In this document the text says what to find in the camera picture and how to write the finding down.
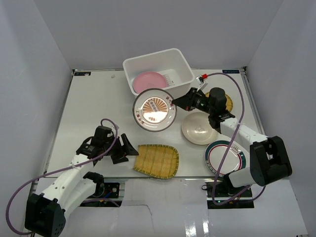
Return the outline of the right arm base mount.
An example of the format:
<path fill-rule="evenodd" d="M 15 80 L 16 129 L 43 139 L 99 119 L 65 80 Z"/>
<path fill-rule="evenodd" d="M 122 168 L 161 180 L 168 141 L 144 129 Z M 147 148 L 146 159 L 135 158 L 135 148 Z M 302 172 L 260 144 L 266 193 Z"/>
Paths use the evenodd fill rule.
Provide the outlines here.
<path fill-rule="evenodd" d="M 212 201 L 212 185 L 213 185 L 213 182 L 206 182 L 201 187 L 201 189 L 206 192 L 206 200 L 207 200 L 208 209 L 252 209 L 254 208 L 251 189 L 248 189 L 243 194 L 239 195 L 234 200 L 224 205 L 215 205 Z M 227 193 L 225 193 L 222 189 L 216 188 L 214 200 L 217 204 L 222 203 L 229 198 L 230 196 Z"/>

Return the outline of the pink plastic plate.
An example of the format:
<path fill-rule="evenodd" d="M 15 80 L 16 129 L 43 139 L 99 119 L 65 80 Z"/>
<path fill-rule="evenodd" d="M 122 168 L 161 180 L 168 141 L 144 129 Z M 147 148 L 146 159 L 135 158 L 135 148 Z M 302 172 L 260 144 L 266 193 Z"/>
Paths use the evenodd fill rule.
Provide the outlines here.
<path fill-rule="evenodd" d="M 151 88 L 162 89 L 168 84 L 166 78 L 157 72 L 143 72 L 134 79 L 132 86 L 135 92 L 141 93 Z"/>

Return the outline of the orange sunburst pattern plate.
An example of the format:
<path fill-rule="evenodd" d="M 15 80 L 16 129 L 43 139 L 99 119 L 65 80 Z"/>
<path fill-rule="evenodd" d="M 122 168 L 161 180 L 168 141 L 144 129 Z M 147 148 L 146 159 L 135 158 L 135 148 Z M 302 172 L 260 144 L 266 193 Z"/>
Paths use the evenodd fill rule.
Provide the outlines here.
<path fill-rule="evenodd" d="M 136 124 L 149 132 L 168 129 L 177 116 L 177 108 L 172 101 L 173 96 L 163 89 L 152 88 L 141 92 L 132 107 Z"/>

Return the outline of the fan-shaped bamboo woven tray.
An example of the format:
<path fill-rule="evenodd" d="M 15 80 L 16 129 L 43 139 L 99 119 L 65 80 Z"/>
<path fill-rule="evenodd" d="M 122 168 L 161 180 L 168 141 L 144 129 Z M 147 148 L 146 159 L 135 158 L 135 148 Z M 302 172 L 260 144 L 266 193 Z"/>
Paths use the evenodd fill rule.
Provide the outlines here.
<path fill-rule="evenodd" d="M 138 146 L 138 153 L 133 170 L 156 179 L 171 179 L 176 175 L 179 153 L 174 147 L 143 144 Z"/>

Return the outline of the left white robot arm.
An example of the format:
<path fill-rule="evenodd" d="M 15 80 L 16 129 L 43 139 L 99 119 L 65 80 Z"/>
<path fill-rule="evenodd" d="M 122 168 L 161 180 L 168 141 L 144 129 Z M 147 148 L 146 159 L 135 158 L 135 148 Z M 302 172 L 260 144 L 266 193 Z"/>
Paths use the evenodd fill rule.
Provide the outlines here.
<path fill-rule="evenodd" d="M 98 126 L 76 150 L 69 169 L 39 195 L 28 198 L 25 228 L 43 237 L 60 236 L 70 214 L 88 197 L 104 192 L 103 175 L 93 172 L 96 163 L 110 156 L 113 164 L 118 164 L 138 154 L 126 134 L 115 137 L 111 128 Z"/>

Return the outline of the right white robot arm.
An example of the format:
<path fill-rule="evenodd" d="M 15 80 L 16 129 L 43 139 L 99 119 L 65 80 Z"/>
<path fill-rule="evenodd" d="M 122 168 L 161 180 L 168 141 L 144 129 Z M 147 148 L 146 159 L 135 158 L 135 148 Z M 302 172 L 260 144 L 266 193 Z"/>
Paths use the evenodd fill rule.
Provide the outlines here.
<path fill-rule="evenodd" d="M 229 196 L 236 196 L 246 186 L 264 187 L 292 175 L 292 166 L 283 140 L 268 137 L 242 125 L 226 108 L 225 91 L 215 87 L 209 95 L 196 88 L 174 99 L 172 103 L 186 111 L 198 109 L 208 114 L 210 126 L 231 138 L 249 152 L 249 165 L 225 174 L 218 185 Z"/>

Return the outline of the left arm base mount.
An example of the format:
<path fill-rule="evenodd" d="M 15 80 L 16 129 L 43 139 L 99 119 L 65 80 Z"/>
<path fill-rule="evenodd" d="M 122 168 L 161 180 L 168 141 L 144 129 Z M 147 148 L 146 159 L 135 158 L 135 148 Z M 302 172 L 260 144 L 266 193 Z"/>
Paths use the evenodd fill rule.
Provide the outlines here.
<path fill-rule="evenodd" d="M 103 183 L 80 207 L 120 207 L 120 183 Z"/>

